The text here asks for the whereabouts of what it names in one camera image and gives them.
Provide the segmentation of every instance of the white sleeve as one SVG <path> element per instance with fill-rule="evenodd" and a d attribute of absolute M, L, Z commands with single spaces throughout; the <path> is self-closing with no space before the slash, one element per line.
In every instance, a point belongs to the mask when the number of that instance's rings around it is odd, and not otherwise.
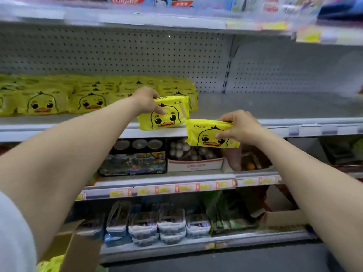
<path fill-rule="evenodd" d="M 16 205 L 0 192 L 1 271 L 34 272 L 37 255 L 33 234 Z"/>

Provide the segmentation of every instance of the gray floor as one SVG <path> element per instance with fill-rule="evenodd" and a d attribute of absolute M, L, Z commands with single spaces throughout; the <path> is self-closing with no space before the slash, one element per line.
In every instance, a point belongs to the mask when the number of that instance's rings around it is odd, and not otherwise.
<path fill-rule="evenodd" d="M 322 243 L 220 252 L 110 267 L 110 272 L 330 272 Z"/>

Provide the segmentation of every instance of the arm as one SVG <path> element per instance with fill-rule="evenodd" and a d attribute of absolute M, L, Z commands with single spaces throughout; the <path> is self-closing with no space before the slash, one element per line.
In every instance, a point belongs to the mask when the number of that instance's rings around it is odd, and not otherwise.
<path fill-rule="evenodd" d="M 144 87 L 133 96 L 31 137 L 0 157 L 0 190 L 15 203 L 41 258 L 70 207 L 129 122 L 164 110 Z"/>
<path fill-rule="evenodd" d="M 248 112 L 225 114 L 233 127 L 218 138 L 257 146 L 277 167 L 319 237 L 347 271 L 363 271 L 363 183 L 278 137 Z"/>

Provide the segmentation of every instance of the person's right arm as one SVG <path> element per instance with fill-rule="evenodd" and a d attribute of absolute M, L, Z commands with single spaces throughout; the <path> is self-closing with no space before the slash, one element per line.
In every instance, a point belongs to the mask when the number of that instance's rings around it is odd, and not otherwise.
<path fill-rule="evenodd" d="M 263 151 L 340 264 L 347 271 L 363 271 L 363 183 L 278 137 L 248 112 L 238 110 L 220 120 L 232 121 L 233 127 L 216 137 Z"/>

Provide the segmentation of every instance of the pegboard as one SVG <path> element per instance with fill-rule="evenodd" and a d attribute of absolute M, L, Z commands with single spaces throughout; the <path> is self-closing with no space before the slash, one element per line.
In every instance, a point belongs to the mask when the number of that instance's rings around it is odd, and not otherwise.
<path fill-rule="evenodd" d="M 301 44 L 287 37 L 242 36 L 225 93 L 352 94 L 363 85 L 363 48 Z"/>
<path fill-rule="evenodd" d="M 198 91 L 222 92 L 231 41 L 202 32 L 2 25 L 0 72 L 181 76 Z"/>

